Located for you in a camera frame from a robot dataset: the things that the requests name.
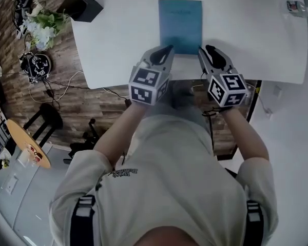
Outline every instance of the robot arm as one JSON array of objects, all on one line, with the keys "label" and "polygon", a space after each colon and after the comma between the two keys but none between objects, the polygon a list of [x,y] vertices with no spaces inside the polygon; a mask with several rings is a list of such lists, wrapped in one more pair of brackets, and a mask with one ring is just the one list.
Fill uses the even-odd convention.
[{"label": "robot arm", "polygon": [[248,93],[243,75],[237,72],[231,59],[222,51],[210,45],[205,49],[207,52],[199,48],[198,56],[209,81],[209,94],[221,108],[241,105]]},{"label": "robot arm", "polygon": [[145,52],[131,73],[129,95],[132,101],[153,106],[160,100],[168,89],[174,55],[173,46],[155,47]]}]

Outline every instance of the bottle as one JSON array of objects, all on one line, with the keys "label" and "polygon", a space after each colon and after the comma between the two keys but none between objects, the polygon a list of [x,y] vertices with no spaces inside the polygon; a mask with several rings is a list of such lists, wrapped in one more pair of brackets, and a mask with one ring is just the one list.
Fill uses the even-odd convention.
[{"label": "bottle", "polygon": [[287,0],[286,6],[291,15],[297,17],[308,17],[308,7],[301,1]]}]

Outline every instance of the white table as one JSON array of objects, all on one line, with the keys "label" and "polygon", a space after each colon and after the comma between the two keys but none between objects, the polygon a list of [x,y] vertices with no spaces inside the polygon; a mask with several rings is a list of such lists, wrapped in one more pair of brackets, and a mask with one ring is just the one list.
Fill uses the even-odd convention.
[{"label": "white table", "polygon": [[[96,0],[104,10],[91,22],[72,21],[90,88],[128,84],[143,53],[160,44],[158,0]],[[245,79],[303,83],[307,20],[285,14],[286,0],[200,0],[203,46],[224,51]],[[199,79],[197,56],[176,55],[173,79]]]}]

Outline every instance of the white t-shirt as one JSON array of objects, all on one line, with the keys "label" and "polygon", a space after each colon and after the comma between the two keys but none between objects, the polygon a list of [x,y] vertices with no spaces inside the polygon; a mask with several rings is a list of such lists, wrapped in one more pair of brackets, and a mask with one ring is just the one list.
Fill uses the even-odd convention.
[{"label": "white t-shirt", "polygon": [[234,179],[214,159],[209,134],[180,118],[144,119],[117,171],[97,151],[76,153],[50,205],[50,227],[58,245],[64,245],[64,238],[68,244],[68,212],[99,179],[94,234],[102,246],[132,246],[162,226],[182,229],[200,246],[243,245],[248,199],[264,211],[265,238],[277,226],[269,161],[246,160]]}]

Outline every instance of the shoulder strap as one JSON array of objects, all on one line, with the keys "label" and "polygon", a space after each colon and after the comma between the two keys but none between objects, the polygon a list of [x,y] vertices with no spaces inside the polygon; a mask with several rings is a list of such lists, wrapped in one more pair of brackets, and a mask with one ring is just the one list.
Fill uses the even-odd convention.
[{"label": "shoulder strap", "polygon": [[92,227],[94,204],[93,195],[86,195],[78,200],[71,218],[70,246],[94,246]]},{"label": "shoulder strap", "polygon": [[261,246],[263,241],[263,214],[260,205],[249,200],[247,203],[246,230],[243,246]]}]

